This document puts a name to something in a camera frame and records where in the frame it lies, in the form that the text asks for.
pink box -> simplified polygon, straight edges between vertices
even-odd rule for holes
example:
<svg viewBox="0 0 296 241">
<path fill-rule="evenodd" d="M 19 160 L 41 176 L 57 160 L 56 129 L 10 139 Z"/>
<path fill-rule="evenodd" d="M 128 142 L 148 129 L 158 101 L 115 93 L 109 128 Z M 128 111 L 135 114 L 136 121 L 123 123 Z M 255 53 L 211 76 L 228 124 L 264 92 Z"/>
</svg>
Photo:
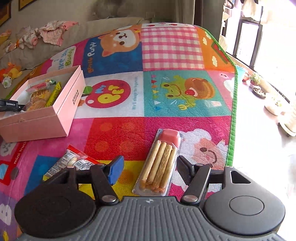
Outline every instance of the pink box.
<svg viewBox="0 0 296 241">
<path fill-rule="evenodd" d="M 69 80 L 64 85 L 62 84 L 62 91 L 53 106 L 8 117 L 7 115 L 12 113 L 6 113 L 0 119 L 0 135 L 7 143 L 68 136 L 85 88 L 83 71 L 80 66 L 29 79 L 11 97 L 11 100 L 17 100 L 19 104 L 26 104 L 20 100 L 22 96 L 28 96 L 26 89 L 46 79 L 55 80 L 54 78 L 61 78 L 64 82 Z"/>
</svg>

colorful play mat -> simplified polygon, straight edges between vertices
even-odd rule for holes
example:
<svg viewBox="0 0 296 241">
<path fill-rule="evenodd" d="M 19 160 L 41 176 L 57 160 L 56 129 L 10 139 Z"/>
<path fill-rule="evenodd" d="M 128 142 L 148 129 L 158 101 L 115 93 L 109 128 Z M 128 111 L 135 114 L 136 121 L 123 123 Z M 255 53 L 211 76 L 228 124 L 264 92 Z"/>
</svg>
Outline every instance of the colorful play mat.
<svg viewBox="0 0 296 241">
<path fill-rule="evenodd" d="M 159 128 L 183 134 L 181 155 L 194 164 L 214 169 L 232 164 L 238 70 L 206 30 L 181 23 L 116 29 L 61 51 L 22 83 L 76 65 L 87 87 L 69 136 L 1 143 L 0 230 L 5 241 L 20 234 L 15 204 L 41 183 L 69 144 L 103 163 L 124 156 L 124 170 L 113 186 L 119 198 L 134 195 L 131 190 Z M 220 187 L 211 185 L 208 195 Z M 169 195 L 179 199 L 186 188 L 175 171 Z"/>
</svg>

white tile floor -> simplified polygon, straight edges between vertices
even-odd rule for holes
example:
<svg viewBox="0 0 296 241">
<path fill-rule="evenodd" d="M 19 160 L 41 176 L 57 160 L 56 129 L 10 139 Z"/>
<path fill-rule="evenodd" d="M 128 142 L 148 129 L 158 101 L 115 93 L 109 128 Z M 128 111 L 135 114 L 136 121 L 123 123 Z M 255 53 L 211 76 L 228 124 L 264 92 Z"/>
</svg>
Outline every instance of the white tile floor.
<svg viewBox="0 0 296 241">
<path fill-rule="evenodd" d="M 295 241 L 296 137 L 277 126 L 264 100 L 239 83 L 233 166 L 276 195 L 286 207 L 278 235 Z"/>
</svg>

picture frame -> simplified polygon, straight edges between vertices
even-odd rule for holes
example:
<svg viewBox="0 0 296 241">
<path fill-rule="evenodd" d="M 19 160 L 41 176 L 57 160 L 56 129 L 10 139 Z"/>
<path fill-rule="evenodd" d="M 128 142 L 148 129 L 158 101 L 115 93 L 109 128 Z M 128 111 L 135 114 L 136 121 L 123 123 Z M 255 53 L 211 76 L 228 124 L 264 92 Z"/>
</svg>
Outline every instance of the picture frame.
<svg viewBox="0 0 296 241">
<path fill-rule="evenodd" d="M 11 2 L 0 10 L 0 26 L 11 18 Z"/>
<path fill-rule="evenodd" d="M 32 2 L 36 0 L 19 0 L 19 11 L 30 5 Z"/>
</svg>

gray ribbed plate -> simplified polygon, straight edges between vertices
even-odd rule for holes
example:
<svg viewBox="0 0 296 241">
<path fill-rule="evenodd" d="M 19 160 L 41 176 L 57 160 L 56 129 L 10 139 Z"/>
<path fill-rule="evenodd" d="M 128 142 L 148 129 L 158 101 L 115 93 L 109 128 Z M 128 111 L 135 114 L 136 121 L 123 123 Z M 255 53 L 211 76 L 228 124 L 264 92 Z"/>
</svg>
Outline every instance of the gray ribbed plate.
<svg viewBox="0 0 296 241">
<path fill-rule="evenodd" d="M 23 234 L 20 241 L 45 241 Z M 213 227 L 197 207 L 175 197 L 124 197 L 116 206 L 102 207 L 95 220 L 72 235 L 49 241 L 283 241 L 271 233 L 232 236 Z"/>
</svg>

